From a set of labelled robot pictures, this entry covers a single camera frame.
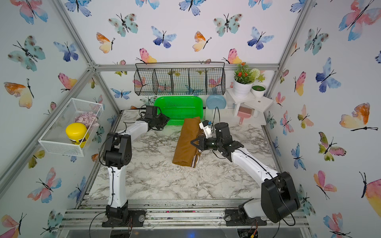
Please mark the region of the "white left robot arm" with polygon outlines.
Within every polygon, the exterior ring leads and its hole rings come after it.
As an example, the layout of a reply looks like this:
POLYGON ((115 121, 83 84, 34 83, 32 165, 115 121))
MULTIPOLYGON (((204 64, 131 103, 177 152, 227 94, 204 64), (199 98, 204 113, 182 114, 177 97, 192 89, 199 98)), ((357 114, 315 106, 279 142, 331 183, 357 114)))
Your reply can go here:
POLYGON ((132 160, 132 142, 150 130, 163 130, 170 121, 157 106, 145 106, 144 109, 134 123, 125 123, 123 131, 109 133, 102 146, 100 156, 104 160, 102 165, 107 167, 110 182, 109 200, 102 219, 104 228, 142 226, 139 219, 134 223, 126 195, 126 170, 132 160))

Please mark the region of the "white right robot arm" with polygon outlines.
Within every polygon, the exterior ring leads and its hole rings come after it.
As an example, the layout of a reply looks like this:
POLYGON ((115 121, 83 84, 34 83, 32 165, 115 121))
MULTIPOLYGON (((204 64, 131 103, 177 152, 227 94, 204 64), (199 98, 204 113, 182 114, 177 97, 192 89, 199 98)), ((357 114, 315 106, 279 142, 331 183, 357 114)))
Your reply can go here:
POLYGON ((201 136, 191 141, 191 145, 200 151, 211 150, 221 154, 223 159, 242 168, 261 187, 261 197, 251 199, 233 212, 227 211, 230 217, 227 225, 232 225, 233 215, 239 224, 257 223, 264 226, 265 219, 278 223, 292 215, 301 207, 293 179, 287 172, 278 172, 255 158, 242 143, 233 140, 227 123, 205 120, 199 124, 201 136))

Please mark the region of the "brown long pants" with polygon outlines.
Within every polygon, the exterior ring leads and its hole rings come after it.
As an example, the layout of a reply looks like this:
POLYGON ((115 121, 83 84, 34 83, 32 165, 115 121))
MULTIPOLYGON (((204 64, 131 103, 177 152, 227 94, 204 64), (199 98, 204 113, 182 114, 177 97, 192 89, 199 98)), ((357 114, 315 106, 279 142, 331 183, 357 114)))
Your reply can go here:
POLYGON ((180 137, 177 142, 172 163, 183 167, 195 168, 201 151, 191 144, 191 141, 202 135, 200 117, 184 120, 180 137))

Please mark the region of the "green plastic basket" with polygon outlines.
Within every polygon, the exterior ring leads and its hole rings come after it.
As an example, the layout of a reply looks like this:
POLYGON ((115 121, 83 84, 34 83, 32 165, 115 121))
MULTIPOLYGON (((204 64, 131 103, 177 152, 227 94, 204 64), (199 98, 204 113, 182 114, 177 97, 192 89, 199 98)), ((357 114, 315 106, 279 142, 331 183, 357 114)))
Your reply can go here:
POLYGON ((154 102, 170 118, 167 125, 182 126, 185 119, 203 118, 203 101, 195 96, 164 96, 154 102))

